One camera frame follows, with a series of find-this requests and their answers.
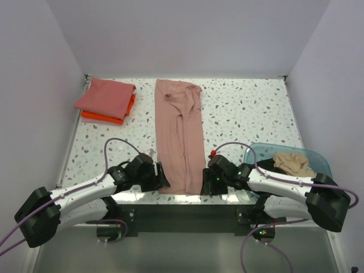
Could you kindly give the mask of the dusty pink printed t-shirt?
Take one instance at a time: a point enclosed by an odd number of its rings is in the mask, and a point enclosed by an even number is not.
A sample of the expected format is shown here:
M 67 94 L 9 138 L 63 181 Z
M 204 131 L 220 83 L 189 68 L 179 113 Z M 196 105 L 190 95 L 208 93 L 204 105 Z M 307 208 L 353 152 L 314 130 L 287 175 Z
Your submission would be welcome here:
M 155 130 L 157 159 L 169 182 L 163 193 L 198 195 L 205 168 L 201 88 L 157 79 Z

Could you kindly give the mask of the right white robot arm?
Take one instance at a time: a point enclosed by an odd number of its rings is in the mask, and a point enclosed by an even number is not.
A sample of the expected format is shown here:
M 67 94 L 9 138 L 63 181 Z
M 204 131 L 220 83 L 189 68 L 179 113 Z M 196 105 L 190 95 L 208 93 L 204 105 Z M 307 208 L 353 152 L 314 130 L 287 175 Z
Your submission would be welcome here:
M 202 195 L 226 194 L 229 187 L 259 195 L 253 216 L 265 224 L 272 218 L 301 218 L 339 233 L 351 198 L 329 176 L 297 177 L 258 165 L 236 166 L 222 155 L 212 156 L 202 172 Z

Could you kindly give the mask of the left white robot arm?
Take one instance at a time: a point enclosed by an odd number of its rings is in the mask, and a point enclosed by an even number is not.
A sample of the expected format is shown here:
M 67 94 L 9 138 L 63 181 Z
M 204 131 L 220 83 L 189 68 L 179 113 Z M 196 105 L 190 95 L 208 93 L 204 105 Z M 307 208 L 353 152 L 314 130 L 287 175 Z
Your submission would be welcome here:
M 14 218 L 30 248 L 48 242 L 58 231 L 89 221 L 112 223 L 118 208 L 114 194 L 138 185 L 142 192 L 169 188 L 161 163 L 146 154 L 107 169 L 105 174 L 69 188 L 34 190 Z

